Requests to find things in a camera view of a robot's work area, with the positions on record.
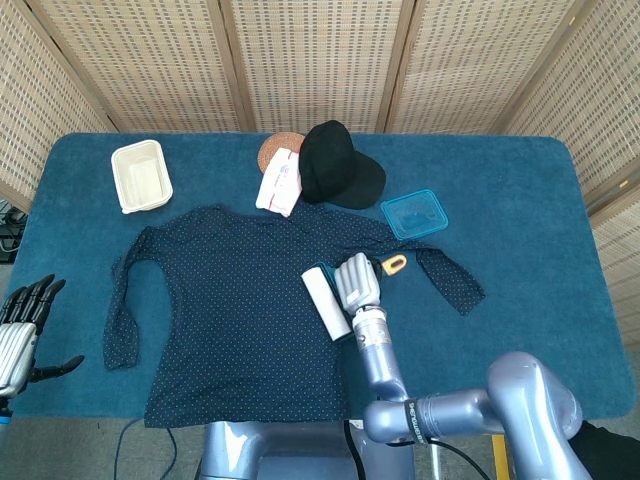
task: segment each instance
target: container lid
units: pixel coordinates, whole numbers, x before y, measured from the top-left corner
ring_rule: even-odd
[[[173,195],[162,148],[155,140],[117,149],[111,167],[122,213],[151,210]]]
[[[382,211],[398,240],[423,237],[449,225],[435,193],[427,189],[382,202]]]

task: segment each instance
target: cap brim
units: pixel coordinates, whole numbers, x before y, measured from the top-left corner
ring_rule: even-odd
[[[340,207],[362,210],[374,205],[387,181],[384,169],[371,157],[355,152],[356,175],[351,185],[327,200]]]

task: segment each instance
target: gray floor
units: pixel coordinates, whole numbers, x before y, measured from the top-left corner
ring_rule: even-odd
[[[11,268],[0,266],[0,296],[6,290]],[[629,352],[636,384],[640,382],[640,350]],[[16,417],[0,452],[3,480],[108,480],[123,419],[106,418],[20,418]],[[594,422],[613,432],[640,439],[640,405],[626,417]],[[176,465],[167,479],[194,478],[203,447],[204,428],[173,430],[178,446]],[[491,439],[464,437],[446,439],[469,454],[495,478]],[[159,479],[171,461],[170,439],[164,430],[131,427],[122,443],[118,463],[119,479]],[[433,457],[440,465],[434,474]],[[475,480],[477,473],[452,453],[416,448],[416,471],[421,480]]]

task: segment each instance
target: cork coaster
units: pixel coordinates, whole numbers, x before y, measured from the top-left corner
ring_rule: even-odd
[[[258,166],[262,173],[269,166],[269,162],[279,148],[287,148],[292,152],[300,153],[300,146],[304,140],[304,135],[294,132],[282,132],[271,135],[267,138],[258,152]]]

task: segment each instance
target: blue carpet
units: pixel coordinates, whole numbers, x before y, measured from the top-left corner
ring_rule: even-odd
[[[116,148],[144,138],[162,145],[170,202],[122,215],[111,173]],[[102,332],[110,269],[146,225],[222,202],[254,213],[263,134],[74,134],[49,157],[9,291],[54,272],[67,279],[37,351],[39,365],[76,354],[72,375],[29,386],[23,415],[141,417],[169,331],[160,269],[131,272],[128,304],[141,355],[107,372]],[[482,386],[489,364],[511,350],[538,356],[577,395],[589,418],[626,413],[634,387],[570,155],[550,138],[357,135],[358,149],[387,170],[382,200],[422,188],[440,199],[449,227],[427,240],[467,268],[487,298],[459,316],[412,262],[384,281],[383,306],[412,395]],[[378,205],[361,212],[383,220]],[[371,398],[353,345],[346,346],[354,414]]]

